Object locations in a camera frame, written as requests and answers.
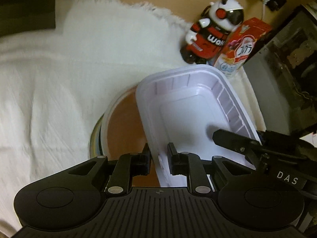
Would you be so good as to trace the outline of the red granola cereal bag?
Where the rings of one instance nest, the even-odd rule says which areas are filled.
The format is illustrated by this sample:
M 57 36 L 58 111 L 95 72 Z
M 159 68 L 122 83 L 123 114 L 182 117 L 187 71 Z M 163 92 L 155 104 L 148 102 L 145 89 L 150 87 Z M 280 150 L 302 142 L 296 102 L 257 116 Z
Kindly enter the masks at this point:
M 228 78 L 234 76 L 253 51 L 257 41 L 271 30 L 271 25 L 258 18 L 246 20 L 229 36 L 213 66 Z

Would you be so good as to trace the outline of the black monitor screen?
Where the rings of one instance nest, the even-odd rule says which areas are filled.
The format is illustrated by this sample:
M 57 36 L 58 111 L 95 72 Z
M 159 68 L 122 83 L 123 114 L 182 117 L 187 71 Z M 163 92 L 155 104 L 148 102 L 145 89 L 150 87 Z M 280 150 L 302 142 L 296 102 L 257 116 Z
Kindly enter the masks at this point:
M 55 0 L 1 0 L 1 36 L 55 28 Z

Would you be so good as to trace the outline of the white fluffy cloth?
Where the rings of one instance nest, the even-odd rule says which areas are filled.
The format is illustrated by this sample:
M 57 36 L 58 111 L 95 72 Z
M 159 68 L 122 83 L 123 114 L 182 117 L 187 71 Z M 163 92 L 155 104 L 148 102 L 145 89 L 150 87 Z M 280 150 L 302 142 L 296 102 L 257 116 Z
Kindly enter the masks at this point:
M 190 23 L 148 2 L 55 0 L 54 30 L 1 38 L 1 236 L 25 185 L 86 161 L 100 116 L 146 76 L 184 66 Z

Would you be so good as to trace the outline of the white plastic cup bowl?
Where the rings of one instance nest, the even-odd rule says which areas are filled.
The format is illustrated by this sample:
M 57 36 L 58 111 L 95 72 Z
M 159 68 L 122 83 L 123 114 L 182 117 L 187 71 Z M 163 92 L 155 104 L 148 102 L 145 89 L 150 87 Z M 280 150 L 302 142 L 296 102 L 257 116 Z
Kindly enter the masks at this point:
M 137 108 L 136 89 L 133 86 L 119 94 L 103 115 L 100 143 L 109 160 L 140 153 L 147 142 Z

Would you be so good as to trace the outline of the red panda robot figurine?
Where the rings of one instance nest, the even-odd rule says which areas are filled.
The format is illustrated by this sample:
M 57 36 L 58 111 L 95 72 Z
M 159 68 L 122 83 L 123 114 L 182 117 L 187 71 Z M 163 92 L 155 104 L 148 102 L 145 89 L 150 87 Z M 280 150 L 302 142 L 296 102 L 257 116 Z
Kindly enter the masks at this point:
M 243 6 L 237 0 L 210 2 L 185 35 L 185 44 L 180 49 L 188 64 L 205 64 L 223 48 L 229 35 L 244 20 Z

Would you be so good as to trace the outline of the stainless steel bowl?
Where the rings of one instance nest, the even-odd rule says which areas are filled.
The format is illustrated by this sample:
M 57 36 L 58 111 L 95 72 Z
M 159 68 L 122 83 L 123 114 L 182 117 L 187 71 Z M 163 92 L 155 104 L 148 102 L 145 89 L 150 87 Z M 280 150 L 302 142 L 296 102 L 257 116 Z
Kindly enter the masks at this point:
M 103 120 L 102 115 L 96 125 L 94 126 L 91 136 L 90 136 L 90 142 L 89 142 L 89 154 L 91 158 L 98 157 L 98 156 L 103 156 L 103 151 L 102 151 L 102 144 L 101 144 L 101 138 L 100 138 L 100 130 L 102 126 L 102 120 Z

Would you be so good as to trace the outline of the lavender plastic tray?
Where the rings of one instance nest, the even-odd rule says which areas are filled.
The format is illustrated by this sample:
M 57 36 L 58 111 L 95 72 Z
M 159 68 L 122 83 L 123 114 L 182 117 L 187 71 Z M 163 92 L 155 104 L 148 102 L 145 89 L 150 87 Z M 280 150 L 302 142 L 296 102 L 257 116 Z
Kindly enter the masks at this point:
M 137 108 L 162 187 L 186 186 L 170 173 L 167 144 L 202 160 L 223 156 L 253 168 L 244 155 L 215 145 L 212 136 L 224 129 L 258 140 L 256 129 L 225 75 L 205 64 L 150 75 L 136 90 Z

